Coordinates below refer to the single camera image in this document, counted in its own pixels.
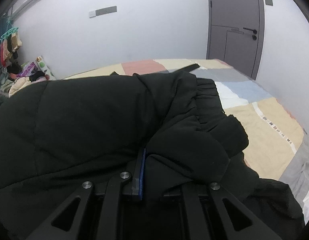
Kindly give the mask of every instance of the screw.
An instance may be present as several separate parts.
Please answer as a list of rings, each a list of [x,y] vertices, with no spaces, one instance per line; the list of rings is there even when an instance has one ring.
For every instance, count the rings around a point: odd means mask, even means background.
[[[91,188],[92,187],[92,182],[91,181],[85,181],[82,183],[83,188]]]
[[[220,185],[217,182],[211,182],[210,188],[212,188],[213,190],[218,190],[220,188]]]
[[[127,178],[130,177],[130,172],[128,172],[128,171],[121,172],[120,177],[123,178],[123,179],[127,179]]]

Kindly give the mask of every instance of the patchwork bedsheet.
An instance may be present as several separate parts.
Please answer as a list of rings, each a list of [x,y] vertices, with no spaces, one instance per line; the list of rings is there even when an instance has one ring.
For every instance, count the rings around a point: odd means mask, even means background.
[[[261,178],[281,180],[290,188],[309,220],[309,138],[298,122],[255,81],[225,62],[202,59],[158,59],[98,68],[66,79],[89,76],[154,72],[169,73],[197,63],[191,71],[200,78],[213,79],[227,115],[233,114],[249,138],[245,162]]]

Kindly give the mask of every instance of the white wall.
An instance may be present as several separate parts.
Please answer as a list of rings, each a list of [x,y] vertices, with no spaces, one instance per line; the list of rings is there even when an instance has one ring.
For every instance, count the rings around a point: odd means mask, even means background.
[[[88,12],[117,5],[117,12]],[[14,23],[19,62],[42,55],[57,78],[120,62],[206,57],[208,0],[41,0]]]
[[[309,23],[293,0],[265,5],[265,32],[256,81],[309,134]]]

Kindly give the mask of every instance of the black metal frame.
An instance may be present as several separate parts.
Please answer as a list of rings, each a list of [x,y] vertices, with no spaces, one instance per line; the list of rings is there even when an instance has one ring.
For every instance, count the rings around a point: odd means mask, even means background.
[[[145,154],[145,149],[140,149],[136,162],[128,163],[127,171],[113,176],[108,182],[96,185],[84,182],[27,240],[78,240],[91,203],[93,209],[100,209],[100,212],[95,212],[93,218],[88,219],[91,223],[86,227],[90,228],[89,239],[122,238],[119,236],[122,231],[120,205],[125,201],[137,204],[142,200]],[[206,186],[189,182],[165,193],[161,201],[179,202],[182,235],[187,240],[281,239],[217,183]],[[63,218],[71,205],[75,207],[74,213]]]

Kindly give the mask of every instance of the light blue patch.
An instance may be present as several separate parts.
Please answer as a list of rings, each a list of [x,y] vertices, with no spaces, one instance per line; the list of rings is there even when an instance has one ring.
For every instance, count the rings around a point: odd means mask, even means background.
[[[233,93],[237,94],[240,98],[248,100],[249,103],[258,102],[263,99],[273,97],[262,87],[253,81],[243,82],[222,82],[227,86]]]

